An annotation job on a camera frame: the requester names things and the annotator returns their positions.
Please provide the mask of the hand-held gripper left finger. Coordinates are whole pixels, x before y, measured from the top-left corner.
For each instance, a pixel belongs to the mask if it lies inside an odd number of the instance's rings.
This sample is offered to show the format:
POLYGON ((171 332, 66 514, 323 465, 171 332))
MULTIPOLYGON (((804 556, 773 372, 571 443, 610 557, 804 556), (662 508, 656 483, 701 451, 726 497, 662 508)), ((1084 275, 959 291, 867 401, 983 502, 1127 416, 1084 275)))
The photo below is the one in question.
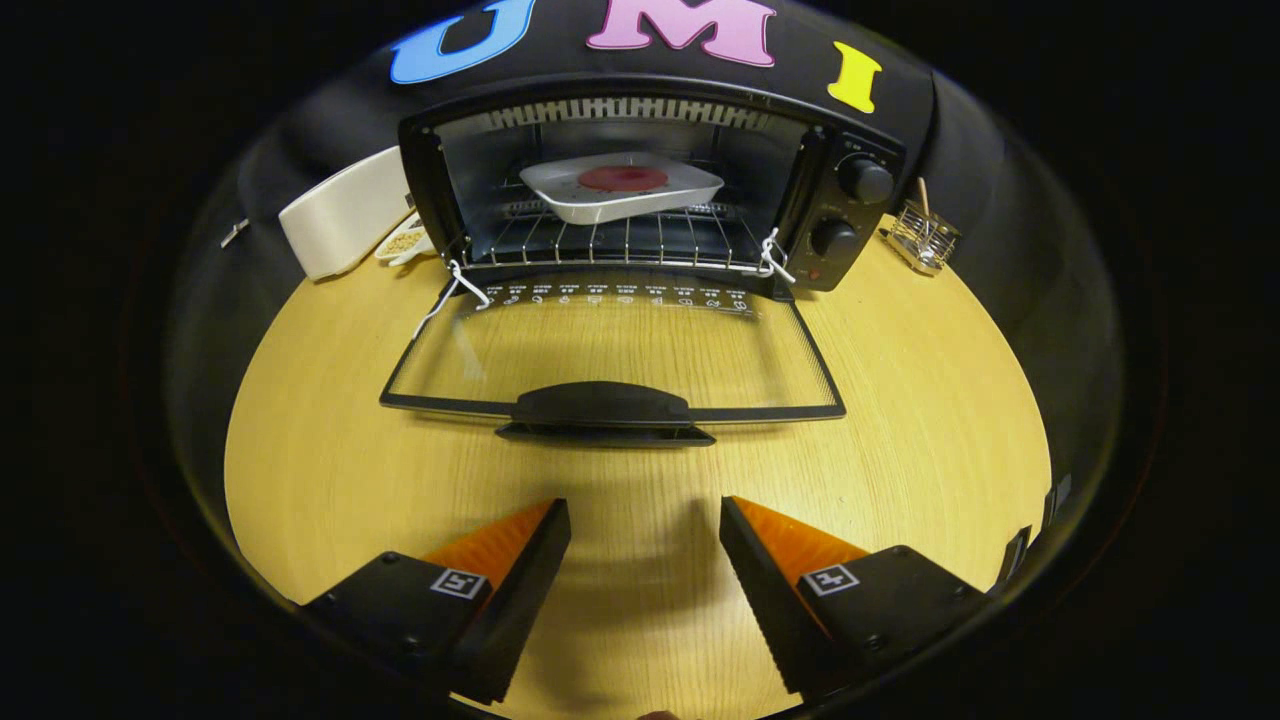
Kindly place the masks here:
POLYGON ((430 694, 499 703, 570 539, 567 501, 549 498, 422 557, 379 553, 301 612, 430 694))

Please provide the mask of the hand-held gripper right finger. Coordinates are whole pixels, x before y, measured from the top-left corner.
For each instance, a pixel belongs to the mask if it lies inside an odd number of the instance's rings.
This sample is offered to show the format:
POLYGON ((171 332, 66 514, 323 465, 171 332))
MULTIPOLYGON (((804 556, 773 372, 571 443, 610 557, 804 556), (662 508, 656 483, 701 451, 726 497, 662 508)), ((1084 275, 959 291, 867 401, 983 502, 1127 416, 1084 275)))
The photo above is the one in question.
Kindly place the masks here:
POLYGON ((804 700, 877 679, 989 606, 989 596, 905 544, 868 552, 739 496, 719 542, 787 692, 804 700))

